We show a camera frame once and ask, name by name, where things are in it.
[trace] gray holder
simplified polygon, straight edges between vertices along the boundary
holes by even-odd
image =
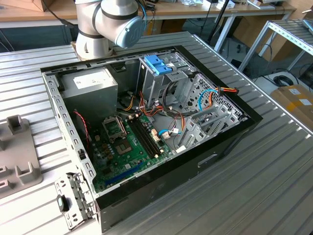
[[[0,124],[0,199],[42,179],[28,120],[8,117]]]

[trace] slotted aluminum surface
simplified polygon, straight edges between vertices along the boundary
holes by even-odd
[[[299,234],[313,229],[313,145],[308,132],[213,49],[187,32],[143,37],[118,54],[183,45],[217,77],[240,89],[262,122],[203,174],[113,227],[109,235]],[[77,61],[70,46],[0,55],[0,121],[29,119],[44,180],[0,200],[3,234],[67,234],[53,182],[74,171],[54,120],[40,67]],[[99,234],[95,220],[74,234]]]
[[[268,27],[313,55],[313,35],[301,20],[272,21]]]

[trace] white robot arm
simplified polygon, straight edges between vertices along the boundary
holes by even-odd
[[[79,33],[76,52],[84,59],[109,55],[109,42],[132,47],[143,34],[135,0],[76,0]]]

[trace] blue drive bay latch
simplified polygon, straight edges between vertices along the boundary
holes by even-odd
[[[156,55],[145,56],[145,61],[157,75],[172,72],[172,68],[167,67],[163,60],[158,58]]]

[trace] latch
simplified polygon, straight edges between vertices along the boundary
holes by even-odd
[[[60,212],[72,230],[96,214],[96,206],[82,173],[67,173],[54,183]]]

